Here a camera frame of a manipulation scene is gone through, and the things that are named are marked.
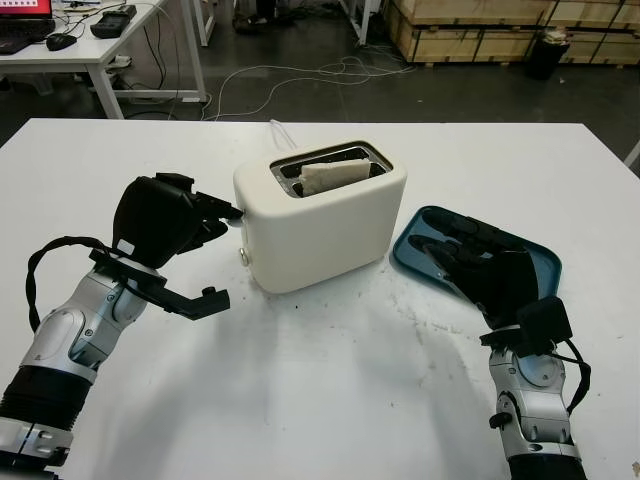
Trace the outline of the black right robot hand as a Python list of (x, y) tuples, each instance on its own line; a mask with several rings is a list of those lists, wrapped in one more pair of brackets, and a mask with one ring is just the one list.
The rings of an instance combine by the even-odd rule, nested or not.
[(514, 325), (517, 310), (539, 299), (532, 257), (513, 235), (440, 207), (424, 209), (421, 217), (445, 238), (412, 234), (409, 244), (433, 258), (491, 329)]

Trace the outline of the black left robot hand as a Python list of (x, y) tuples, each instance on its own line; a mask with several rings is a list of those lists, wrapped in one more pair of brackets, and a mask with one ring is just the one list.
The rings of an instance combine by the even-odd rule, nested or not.
[(194, 192), (194, 183), (178, 173), (137, 177), (117, 206), (112, 247), (158, 269), (174, 256), (224, 235), (226, 222), (240, 220), (243, 212), (225, 200)]

